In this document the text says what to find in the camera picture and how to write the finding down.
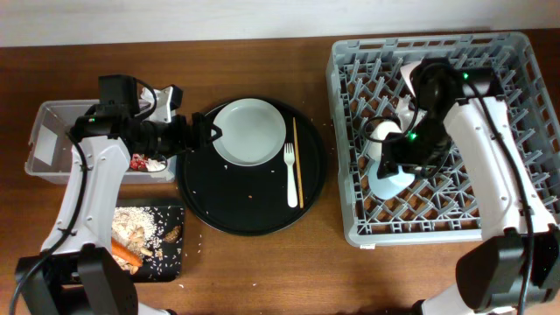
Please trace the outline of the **grey plate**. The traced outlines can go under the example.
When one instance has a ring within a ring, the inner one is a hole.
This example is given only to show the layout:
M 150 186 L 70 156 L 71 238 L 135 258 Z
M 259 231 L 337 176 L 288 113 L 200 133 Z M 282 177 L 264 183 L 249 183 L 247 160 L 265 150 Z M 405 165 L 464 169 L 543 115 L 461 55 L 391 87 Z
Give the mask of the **grey plate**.
M 222 132 L 213 147 L 233 165 L 262 165 L 284 146 L 285 120 L 275 106 L 261 99 L 232 101 L 218 112 L 213 124 Z

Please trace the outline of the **orange carrot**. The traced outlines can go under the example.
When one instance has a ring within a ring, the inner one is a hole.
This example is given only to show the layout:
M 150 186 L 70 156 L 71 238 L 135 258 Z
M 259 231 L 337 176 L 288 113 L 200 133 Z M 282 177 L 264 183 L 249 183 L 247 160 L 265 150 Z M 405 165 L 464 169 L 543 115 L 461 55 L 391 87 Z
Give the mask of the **orange carrot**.
M 131 264 L 132 266 L 135 267 L 143 266 L 143 260 L 138 255 L 136 255 L 135 253 L 127 249 L 125 246 L 123 246 L 115 239 L 111 240 L 111 250 L 113 255 L 118 256 L 119 258 L 123 259 L 124 261 Z

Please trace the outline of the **white tissue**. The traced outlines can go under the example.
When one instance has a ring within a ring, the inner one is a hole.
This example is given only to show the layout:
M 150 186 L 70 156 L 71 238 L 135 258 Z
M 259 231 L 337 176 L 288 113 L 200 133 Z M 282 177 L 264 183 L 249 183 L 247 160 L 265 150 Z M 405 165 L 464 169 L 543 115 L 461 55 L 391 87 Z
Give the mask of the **white tissue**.
M 147 172 L 161 172 L 167 167 L 167 162 L 149 158 L 145 162 L 145 167 Z

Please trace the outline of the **white plastic fork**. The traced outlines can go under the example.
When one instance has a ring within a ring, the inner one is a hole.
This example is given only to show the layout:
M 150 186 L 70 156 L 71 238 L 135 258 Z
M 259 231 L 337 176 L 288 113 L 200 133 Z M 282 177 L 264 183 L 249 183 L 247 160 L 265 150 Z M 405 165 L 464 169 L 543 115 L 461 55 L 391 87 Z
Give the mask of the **white plastic fork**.
M 294 177 L 295 150 L 292 143 L 286 143 L 283 149 L 283 161 L 287 167 L 287 203 L 289 207 L 298 205 L 296 180 Z

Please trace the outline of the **red snack wrapper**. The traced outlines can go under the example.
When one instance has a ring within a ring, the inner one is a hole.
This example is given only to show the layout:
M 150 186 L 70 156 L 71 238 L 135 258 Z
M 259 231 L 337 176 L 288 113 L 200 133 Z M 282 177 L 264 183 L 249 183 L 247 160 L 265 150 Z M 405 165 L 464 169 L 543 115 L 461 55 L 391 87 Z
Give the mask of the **red snack wrapper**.
M 133 154 L 130 160 L 129 168 L 132 171 L 145 172 L 147 170 L 148 158 L 142 154 Z

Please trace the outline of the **rice and food scraps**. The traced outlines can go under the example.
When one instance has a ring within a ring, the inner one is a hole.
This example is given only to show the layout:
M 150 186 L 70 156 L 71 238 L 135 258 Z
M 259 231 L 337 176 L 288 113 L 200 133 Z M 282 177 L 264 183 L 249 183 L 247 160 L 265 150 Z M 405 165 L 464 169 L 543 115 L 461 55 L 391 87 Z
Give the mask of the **rice and food scraps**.
M 112 221 L 115 239 L 143 260 L 135 267 L 116 255 L 120 268 L 135 282 L 170 282 L 181 271 L 185 211 L 181 206 L 119 206 Z M 164 242 L 165 235 L 181 226 L 176 242 Z

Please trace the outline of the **pink bowl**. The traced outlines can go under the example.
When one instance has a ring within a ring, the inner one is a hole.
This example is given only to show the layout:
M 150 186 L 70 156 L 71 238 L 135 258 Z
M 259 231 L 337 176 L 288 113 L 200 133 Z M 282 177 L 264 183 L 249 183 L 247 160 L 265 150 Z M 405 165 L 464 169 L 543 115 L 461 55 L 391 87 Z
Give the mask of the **pink bowl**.
M 415 97 L 416 96 L 416 92 L 415 89 L 413 88 L 412 85 L 412 72 L 414 70 L 416 70 L 420 65 L 422 64 L 421 61 L 414 61 L 411 62 L 405 66 L 401 66 L 400 68 L 400 72 L 402 75 L 402 78 L 404 79 L 404 82 L 406 84 L 406 87 L 408 88 L 408 90 L 410 91 L 410 94 Z

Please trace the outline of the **brown food lump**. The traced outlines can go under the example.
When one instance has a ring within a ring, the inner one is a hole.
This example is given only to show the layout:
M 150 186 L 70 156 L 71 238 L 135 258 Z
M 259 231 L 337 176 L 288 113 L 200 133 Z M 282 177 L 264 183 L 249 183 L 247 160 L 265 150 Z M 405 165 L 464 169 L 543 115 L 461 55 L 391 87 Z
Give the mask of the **brown food lump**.
M 182 232 L 182 227 L 181 226 L 174 227 L 170 232 L 168 232 L 164 236 L 164 242 L 167 242 L 167 243 L 176 242 L 179 239 L 179 237 L 181 236 L 181 232 Z

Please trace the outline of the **white cup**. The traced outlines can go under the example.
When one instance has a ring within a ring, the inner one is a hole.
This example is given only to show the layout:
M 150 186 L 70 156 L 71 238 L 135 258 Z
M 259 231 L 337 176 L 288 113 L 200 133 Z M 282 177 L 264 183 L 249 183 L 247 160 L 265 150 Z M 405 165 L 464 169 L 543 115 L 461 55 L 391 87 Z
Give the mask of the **white cup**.
M 380 161 L 382 157 L 382 143 L 377 143 L 377 140 L 383 141 L 389 133 L 400 134 L 401 132 L 402 130 L 395 122 L 385 121 L 379 123 L 370 133 L 370 137 L 374 139 L 374 142 L 367 141 L 367 156 L 374 161 Z

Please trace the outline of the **wooden chopstick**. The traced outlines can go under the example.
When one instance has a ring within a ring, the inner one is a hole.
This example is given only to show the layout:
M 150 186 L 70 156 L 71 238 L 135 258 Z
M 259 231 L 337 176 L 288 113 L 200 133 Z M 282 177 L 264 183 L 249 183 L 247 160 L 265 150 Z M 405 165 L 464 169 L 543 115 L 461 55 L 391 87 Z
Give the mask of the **wooden chopstick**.
M 296 159 L 298 204 L 299 204 L 300 209 L 303 210 L 304 209 L 304 189 L 303 189 L 303 180 L 302 180 L 302 173 L 301 173 L 300 156 L 299 156 L 298 126 L 297 126 L 296 117 L 292 118 L 292 127 L 293 127 L 293 138 L 294 138 L 294 152 L 295 152 L 295 159 Z

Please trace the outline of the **light blue cup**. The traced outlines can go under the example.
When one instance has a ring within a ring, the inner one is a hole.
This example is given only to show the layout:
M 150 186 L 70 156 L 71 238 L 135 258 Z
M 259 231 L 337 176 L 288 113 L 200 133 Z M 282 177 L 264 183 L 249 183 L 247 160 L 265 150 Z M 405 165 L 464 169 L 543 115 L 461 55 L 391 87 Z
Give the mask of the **light blue cup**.
M 379 178 L 377 171 L 380 164 L 373 162 L 368 171 L 368 186 L 371 193 L 381 200 L 390 200 L 415 181 L 415 175 L 403 171 L 398 167 L 398 173 L 387 178 Z

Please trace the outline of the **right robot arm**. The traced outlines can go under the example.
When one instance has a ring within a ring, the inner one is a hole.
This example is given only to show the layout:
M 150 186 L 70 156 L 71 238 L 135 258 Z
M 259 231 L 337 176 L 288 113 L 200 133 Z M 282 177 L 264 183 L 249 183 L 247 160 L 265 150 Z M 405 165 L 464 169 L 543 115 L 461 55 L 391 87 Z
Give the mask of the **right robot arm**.
M 368 135 L 368 185 L 382 200 L 434 176 L 452 146 L 462 157 L 481 218 L 482 243 L 463 255 L 454 284 L 416 302 L 414 314 L 523 313 L 559 291 L 559 228 L 516 148 L 499 79 L 489 67 L 446 59 L 401 68 L 412 115 L 378 118 Z

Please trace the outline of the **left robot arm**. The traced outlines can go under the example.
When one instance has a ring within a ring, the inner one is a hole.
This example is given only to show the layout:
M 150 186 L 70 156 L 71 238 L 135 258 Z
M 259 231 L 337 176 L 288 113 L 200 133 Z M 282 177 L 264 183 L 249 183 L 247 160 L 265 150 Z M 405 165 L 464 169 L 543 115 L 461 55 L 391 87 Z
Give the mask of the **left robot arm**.
M 22 298 L 41 314 L 155 314 L 111 255 L 112 221 L 119 188 L 135 154 L 166 158 L 191 153 L 222 131 L 201 113 L 163 122 L 142 110 L 142 81 L 124 74 L 102 76 L 100 97 L 66 133 L 72 167 L 52 231 L 39 255 L 22 257 L 9 312 Z

